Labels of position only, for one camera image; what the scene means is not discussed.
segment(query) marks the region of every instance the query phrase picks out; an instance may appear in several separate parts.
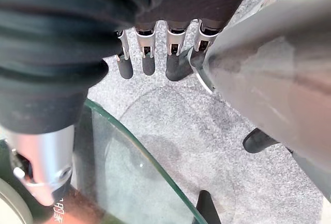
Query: metal connector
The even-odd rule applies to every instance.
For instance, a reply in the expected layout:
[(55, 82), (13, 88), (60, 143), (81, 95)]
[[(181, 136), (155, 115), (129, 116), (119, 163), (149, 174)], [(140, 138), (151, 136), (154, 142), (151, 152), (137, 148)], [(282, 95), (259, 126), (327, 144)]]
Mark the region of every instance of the metal connector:
[[(129, 53), (130, 47), (129, 47), (128, 38), (126, 36), (125, 30), (118, 32), (118, 38), (122, 42), (122, 50), (123, 50), (124, 59), (128, 60), (130, 58), (130, 53)], [(120, 56), (121, 56), (121, 54), (116, 55), (117, 61), (119, 61)]]
[(219, 31), (212, 30), (210, 32), (203, 32), (203, 22), (199, 20), (199, 30), (195, 36), (194, 50), (196, 52), (206, 52), (207, 49), (213, 44)]
[(5, 136), (14, 175), (38, 202), (53, 205), (72, 174), (74, 125), (40, 135), (5, 130)]
[(183, 47), (184, 39), (186, 35), (186, 29), (174, 30), (170, 29), (167, 25), (167, 54), (168, 55), (180, 55), (180, 51)]
[(155, 28), (141, 31), (136, 30), (137, 41), (139, 44), (141, 56), (146, 58), (148, 55), (149, 57), (154, 57), (155, 52)]

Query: black foot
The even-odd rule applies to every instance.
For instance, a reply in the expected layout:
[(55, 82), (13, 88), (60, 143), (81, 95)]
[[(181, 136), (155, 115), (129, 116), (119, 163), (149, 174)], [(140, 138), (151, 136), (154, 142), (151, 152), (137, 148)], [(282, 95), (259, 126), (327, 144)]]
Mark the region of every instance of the black foot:
[(212, 196), (207, 190), (200, 191), (197, 210), (208, 224), (221, 224), (212, 200)]
[(269, 146), (278, 144), (276, 140), (265, 134), (260, 129), (254, 129), (243, 141), (245, 150), (249, 153), (259, 153)]

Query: gray carpet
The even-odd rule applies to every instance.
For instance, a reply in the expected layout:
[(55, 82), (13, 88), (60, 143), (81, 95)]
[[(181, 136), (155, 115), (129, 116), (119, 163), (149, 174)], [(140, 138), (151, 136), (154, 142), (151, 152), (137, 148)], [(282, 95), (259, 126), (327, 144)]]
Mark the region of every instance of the gray carpet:
[[(261, 0), (245, 0), (231, 23)], [(108, 76), (89, 92), (154, 155), (195, 204), (201, 189), (211, 192), (223, 224), (314, 224), (322, 195), (289, 152), (276, 145), (259, 154), (243, 150), (254, 126), (225, 102), (209, 95), (195, 76), (170, 82), (165, 23), (157, 26), (156, 71), (145, 76), (133, 30), (128, 31), (134, 76), (122, 79), (114, 57)], [(188, 30), (193, 45), (197, 22)]]

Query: silver cylinder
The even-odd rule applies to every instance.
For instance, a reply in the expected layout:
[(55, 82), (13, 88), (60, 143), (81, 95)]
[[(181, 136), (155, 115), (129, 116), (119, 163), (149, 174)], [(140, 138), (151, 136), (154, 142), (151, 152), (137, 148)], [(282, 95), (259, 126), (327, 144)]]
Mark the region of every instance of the silver cylinder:
[(331, 0), (279, 0), (225, 29), (204, 69), (265, 133), (331, 171)]
[(53, 192), (72, 174), (74, 126), (40, 135), (4, 133), (12, 151), (14, 175), (41, 204), (52, 205)]

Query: glass tabletop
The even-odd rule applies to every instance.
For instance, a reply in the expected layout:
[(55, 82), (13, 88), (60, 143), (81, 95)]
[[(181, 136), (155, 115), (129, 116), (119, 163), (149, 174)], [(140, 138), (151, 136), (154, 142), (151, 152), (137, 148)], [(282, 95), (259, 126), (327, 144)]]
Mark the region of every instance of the glass tabletop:
[(54, 206), (40, 206), (12, 176), (7, 149), (0, 141), (0, 178), (20, 194), (33, 224), (207, 224), (134, 135), (91, 100), (76, 125), (71, 185)]
[(207, 224), (128, 129), (93, 101), (85, 106), (77, 126), (72, 179), (82, 195), (119, 223)]

